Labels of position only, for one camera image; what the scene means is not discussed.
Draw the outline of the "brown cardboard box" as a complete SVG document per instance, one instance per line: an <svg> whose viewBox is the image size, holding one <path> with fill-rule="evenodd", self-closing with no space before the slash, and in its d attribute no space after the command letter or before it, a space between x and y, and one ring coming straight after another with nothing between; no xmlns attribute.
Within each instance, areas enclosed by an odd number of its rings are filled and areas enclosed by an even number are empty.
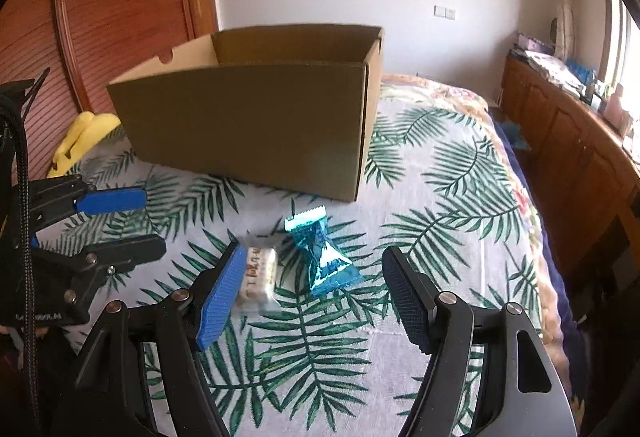
<svg viewBox="0 0 640 437"><path fill-rule="evenodd" d="M107 90L146 162L352 202L378 111L383 38L360 24L224 30Z"/></svg>

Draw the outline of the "wooden louvered wardrobe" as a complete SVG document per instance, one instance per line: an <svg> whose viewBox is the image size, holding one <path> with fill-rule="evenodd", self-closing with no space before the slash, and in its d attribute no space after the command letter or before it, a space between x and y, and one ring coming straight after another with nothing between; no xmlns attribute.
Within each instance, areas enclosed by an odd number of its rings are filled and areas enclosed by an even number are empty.
<svg viewBox="0 0 640 437"><path fill-rule="evenodd" d="M80 112L113 111L108 82L217 29L215 0L7 0L2 81L46 78L25 121L30 178L46 176Z"/></svg>

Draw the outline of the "yellow plush toy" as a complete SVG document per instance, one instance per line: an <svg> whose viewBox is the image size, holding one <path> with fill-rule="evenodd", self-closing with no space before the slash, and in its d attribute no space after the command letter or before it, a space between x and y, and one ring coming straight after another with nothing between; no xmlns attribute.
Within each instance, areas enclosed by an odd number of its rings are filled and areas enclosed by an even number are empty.
<svg viewBox="0 0 640 437"><path fill-rule="evenodd" d="M85 111L78 114L53 153L47 177L65 175L88 151L119 125L120 119L113 113L94 114Z"/></svg>

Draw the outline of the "wooden sideboard cabinet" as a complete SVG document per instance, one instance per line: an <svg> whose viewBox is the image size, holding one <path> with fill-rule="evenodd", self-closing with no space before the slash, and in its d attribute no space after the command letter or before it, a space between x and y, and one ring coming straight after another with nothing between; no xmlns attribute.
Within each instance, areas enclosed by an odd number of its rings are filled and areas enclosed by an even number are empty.
<svg viewBox="0 0 640 437"><path fill-rule="evenodd" d="M524 168L561 275L577 280L639 241L639 170L579 99L506 57L500 107L521 127Z"/></svg>

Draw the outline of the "small white candy packet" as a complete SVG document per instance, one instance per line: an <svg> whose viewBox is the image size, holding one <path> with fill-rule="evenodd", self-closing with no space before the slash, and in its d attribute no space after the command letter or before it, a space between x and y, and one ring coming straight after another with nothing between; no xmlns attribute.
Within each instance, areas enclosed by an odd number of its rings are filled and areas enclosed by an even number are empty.
<svg viewBox="0 0 640 437"><path fill-rule="evenodd" d="M235 308L240 313L277 313L281 309L276 298L277 272L278 253L273 247L250 247Z"/></svg>

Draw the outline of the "floral quilt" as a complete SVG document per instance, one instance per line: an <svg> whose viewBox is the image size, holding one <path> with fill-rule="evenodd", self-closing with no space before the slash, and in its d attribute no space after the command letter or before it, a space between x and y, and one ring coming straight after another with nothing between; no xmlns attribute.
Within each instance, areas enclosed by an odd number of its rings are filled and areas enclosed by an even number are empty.
<svg viewBox="0 0 640 437"><path fill-rule="evenodd" d="M488 103L480 95L461 87L454 87L417 76L386 74L383 76L382 96L399 99L409 104L420 104L461 112L480 122L480 130L487 134L497 149L499 165L506 171L508 186L515 194L516 203L523 211L524 227L533 252L535 284L540 294L540 320L542 344L547 350L567 396L573 394L570 381L570 359L563 348L564 334L559 313L559 294L552 284L552 259L544 256L544 231L533 199L526 189L526 179L518 176L518 160L511 152L509 142L499 136L497 127L488 113Z"/></svg>

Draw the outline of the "teal foil candy packet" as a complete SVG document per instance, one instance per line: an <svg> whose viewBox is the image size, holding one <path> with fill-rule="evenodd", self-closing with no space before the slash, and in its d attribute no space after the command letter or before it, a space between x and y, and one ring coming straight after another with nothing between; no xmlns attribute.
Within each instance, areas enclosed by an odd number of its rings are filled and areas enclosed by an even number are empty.
<svg viewBox="0 0 640 437"><path fill-rule="evenodd" d="M284 221L284 230L307 260L309 294L320 297L360 282L356 265L329 235L328 216L323 205L297 213Z"/></svg>

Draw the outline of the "white wall switch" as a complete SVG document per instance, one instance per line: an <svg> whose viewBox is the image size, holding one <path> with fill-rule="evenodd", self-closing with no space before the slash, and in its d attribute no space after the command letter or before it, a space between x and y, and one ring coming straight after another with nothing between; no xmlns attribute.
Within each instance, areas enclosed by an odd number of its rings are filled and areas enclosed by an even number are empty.
<svg viewBox="0 0 640 437"><path fill-rule="evenodd" d="M442 19L455 20L456 12L444 6L434 6L434 16Z"/></svg>

